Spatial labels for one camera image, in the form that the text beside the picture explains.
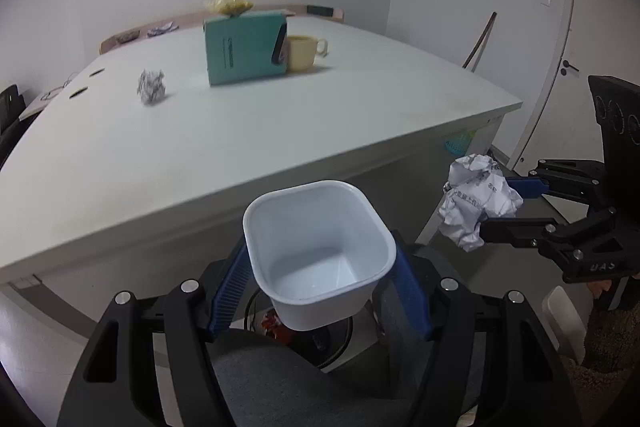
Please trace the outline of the person's right hand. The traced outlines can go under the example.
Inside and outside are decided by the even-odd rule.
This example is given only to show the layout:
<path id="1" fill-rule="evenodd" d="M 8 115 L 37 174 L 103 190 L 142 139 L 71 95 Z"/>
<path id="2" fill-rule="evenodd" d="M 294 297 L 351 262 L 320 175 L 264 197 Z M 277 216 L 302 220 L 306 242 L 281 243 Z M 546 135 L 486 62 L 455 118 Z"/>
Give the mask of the person's right hand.
<path id="1" fill-rule="evenodd" d="M 595 282 L 587 283 L 587 287 L 594 299 L 600 298 L 603 293 L 606 293 L 611 289 L 611 286 L 612 286 L 611 280 L 595 281 Z"/>

